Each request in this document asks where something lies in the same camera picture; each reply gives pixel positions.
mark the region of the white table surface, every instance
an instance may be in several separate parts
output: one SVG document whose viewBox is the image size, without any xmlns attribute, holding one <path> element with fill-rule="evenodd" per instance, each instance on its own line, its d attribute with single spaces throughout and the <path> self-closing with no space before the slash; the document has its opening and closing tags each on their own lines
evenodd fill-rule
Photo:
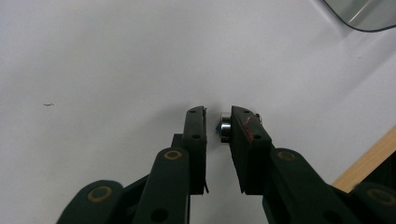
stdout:
<svg viewBox="0 0 396 224">
<path fill-rule="evenodd" d="M 3 0 L 0 223 L 55 223 L 91 182 L 148 174 L 197 105 L 210 193 L 191 198 L 191 224 L 266 223 L 219 113 L 260 113 L 332 183 L 396 123 L 395 36 L 351 30 L 319 0 Z"/>
</svg>

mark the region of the bolt hole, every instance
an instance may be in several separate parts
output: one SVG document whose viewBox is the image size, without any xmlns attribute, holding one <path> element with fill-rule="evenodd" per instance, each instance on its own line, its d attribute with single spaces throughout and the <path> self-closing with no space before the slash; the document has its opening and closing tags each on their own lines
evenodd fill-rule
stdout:
<svg viewBox="0 0 396 224">
<path fill-rule="evenodd" d="M 156 209 L 151 213 L 151 221 L 164 222 L 168 219 L 168 212 L 165 209 Z"/>
<path fill-rule="evenodd" d="M 168 159 L 170 161 L 174 161 L 181 157 L 181 153 L 176 150 L 170 150 L 170 151 L 167 151 L 164 156 L 166 159 Z"/>
<path fill-rule="evenodd" d="M 88 200 L 92 203 L 102 203 L 107 200 L 113 190 L 109 186 L 97 187 L 88 193 Z"/>
<path fill-rule="evenodd" d="M 396 198 L 382 189 L 368 189 L 367 194 L 376 202 L 382 203 L 386 206 L 396 204 Z"/>
<path fill-rule="evenodd" d="M 341 219 L 340 215 L 338 215 L 334 211 L 324 211 L 323 217 L 326 220 L 328 220 L 330 223 L 334 223 L 334 224 L 343 223 L 343 219 Z"/>
<path fill-rule="evenodd" d="M 280 151 L 277 153 L 277 156 L 284 160 L 284 161 L 295 161 L 297 160 L 297 157 L 294 156 L 294 154 L 292 154 L 291 152 L 288 151 Z"/>
</svg>

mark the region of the small metal object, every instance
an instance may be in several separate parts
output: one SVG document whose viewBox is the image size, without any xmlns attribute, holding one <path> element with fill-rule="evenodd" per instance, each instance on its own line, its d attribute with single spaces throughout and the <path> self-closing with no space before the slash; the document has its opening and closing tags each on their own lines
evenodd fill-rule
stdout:
<svg viewBox="0 0 396 224">
<path fill-rule="evenodd" d="M 231 137 L 231 113 L 221 113 L 220 123 L 216 128 L 220 135 L 221 143 L 230 143 Z"/>
</svg>

